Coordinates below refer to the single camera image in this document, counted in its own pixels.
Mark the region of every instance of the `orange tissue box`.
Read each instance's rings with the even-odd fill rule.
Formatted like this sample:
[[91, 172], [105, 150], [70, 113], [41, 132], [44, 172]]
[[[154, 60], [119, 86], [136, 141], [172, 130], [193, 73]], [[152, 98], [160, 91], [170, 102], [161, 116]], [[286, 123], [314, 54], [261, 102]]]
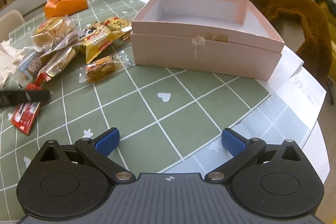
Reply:
[[47, 18], [72, 15], [88, 8], [86, 0], [49, 0], [44, 6]]

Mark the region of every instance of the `metal screw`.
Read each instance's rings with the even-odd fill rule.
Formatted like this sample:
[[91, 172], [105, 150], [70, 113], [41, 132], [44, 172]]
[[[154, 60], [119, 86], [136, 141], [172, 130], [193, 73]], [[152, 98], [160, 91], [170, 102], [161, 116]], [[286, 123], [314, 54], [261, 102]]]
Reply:
[[221, 172], [211, 172], [208, 174], [208, 177], [211, 179], [211, 180], [221, 180], [223, 179], [225, 176], [223, 173]]
[[115, 175], [118, 180], [129, 180], [132, 178], [132, 174], [130, 172], [119, 172]]

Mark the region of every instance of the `transparent wrapper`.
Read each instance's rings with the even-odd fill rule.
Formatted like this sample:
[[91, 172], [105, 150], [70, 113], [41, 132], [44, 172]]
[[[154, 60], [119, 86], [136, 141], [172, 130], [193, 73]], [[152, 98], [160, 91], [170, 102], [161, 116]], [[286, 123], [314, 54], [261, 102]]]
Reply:
[[48, 63], [52, 55], [43, 56], [42, 53], [35, 50], [27, 50], [23, 59], [16, 67], [12, 74], [12, 80], [26, 87], [29, 83], [33, 83], [40, 69]]
[[100, 23], [95, 23], [87, 28], [78, 39], [82, 43], [82, 51], [85, 53], [86, 63], [92, 62], [98, 54], [122, 35], [122, 31], [111, 32], [108, 27]]
[[53, 52], [57, 52], [67, 46], [69, 46], [70, 44], [74, 44], [75, 42], [78, 42], [78, 37], [80, 37], [83, 34], [83, 31], [80, 30], [74, 30], [71, 31], [70, 33], [68, 33], [65, 38], [59, 43], [57, 44], [55, 47], [46, 50], [45, 52], [43, 52], [43, 54], [41, 55], [41, 57], [43, 56], [47, 56]]
[[120, 37], [123, 42], [130, 39], [132, 32], [131, 22], [119, 17], [110, 17], [104, 21], [104, 25], [107, 26], [112, 32], [123, 32], [122, 36]]
[[74, 45], [70, 45], [56, 52], [50, 61], [39, 71], [35, 84], [39, 86], [43, 81], [48, 82], [62, 72], [77, 54], [74, 47]]
[[75, 30], [75, 22], [70, 17], [51, 17], [34, 31], [25, 48], [38, 52], [52, 49], [64, 40], [66, 35]]
[[132, 61], [125, 51], [119, 51], [82, 67], [79, 73], [79, 82], [98, 82], [131, 64]]

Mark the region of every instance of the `pink box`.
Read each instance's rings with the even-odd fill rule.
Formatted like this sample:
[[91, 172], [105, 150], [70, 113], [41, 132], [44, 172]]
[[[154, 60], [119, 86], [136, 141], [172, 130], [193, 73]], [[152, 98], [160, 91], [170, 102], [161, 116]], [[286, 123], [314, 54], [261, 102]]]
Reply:
[[150, 0], [132, 27], [137, 65], [268, 80], [284, 46], [249, 0]]

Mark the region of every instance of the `blue gripper pad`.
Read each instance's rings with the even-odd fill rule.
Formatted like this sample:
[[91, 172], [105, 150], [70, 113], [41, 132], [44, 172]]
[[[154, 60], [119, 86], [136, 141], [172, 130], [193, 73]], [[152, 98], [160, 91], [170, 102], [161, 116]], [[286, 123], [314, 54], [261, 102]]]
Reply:
[[102, 138], [100, 139], [100, 136], [97, 137], [96, 139], [100, 139], [97, 140], [94, 144], [94, 148], [95, 150], [97, 150], [98, 152], [102, 153], [104, 156], [108, 156], [111, 154], [111, 152], [117, 148], [118, 144], [119, 144], [119, 139], [120, 139], [120, 133], [119, 130], [117, 128], [115, 128], [113, 131], [111, 132], [105, 132], [103, 133]]
[[222, 145], [233, 157], [247, 148], [246, 142], [248, 141], [248, 139], [229, 128], [225, 128], [222, 132]]

